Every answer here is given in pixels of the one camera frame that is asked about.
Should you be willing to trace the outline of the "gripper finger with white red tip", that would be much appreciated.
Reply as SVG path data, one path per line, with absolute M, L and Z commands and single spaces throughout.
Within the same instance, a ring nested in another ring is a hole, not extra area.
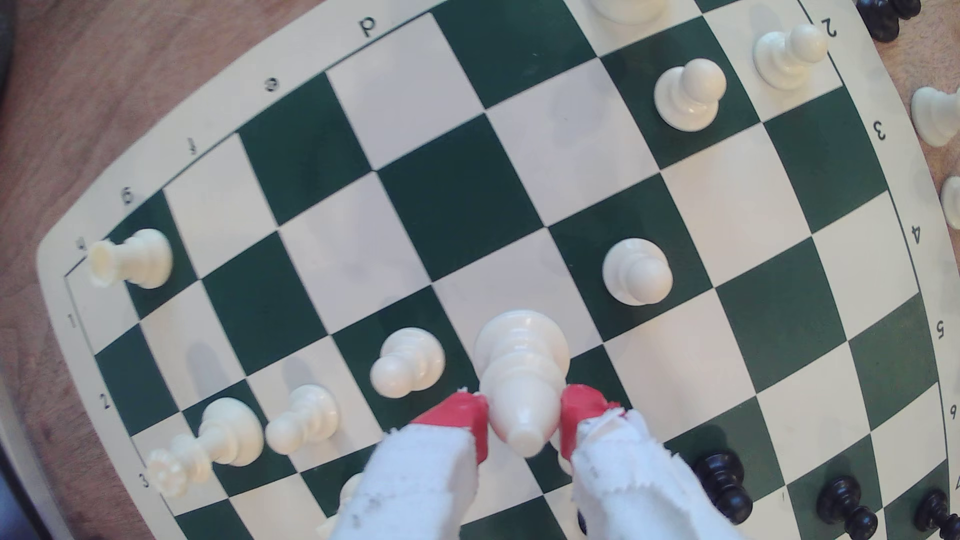
M 691 467 L 643 415 L 573 383 L 560 395 L 559 454 L 589 539 L 741 539 Z
M 331 539 L 458 539 L 489 453 L 489 404 L 459 390 L 390 431 L 337 512 Z

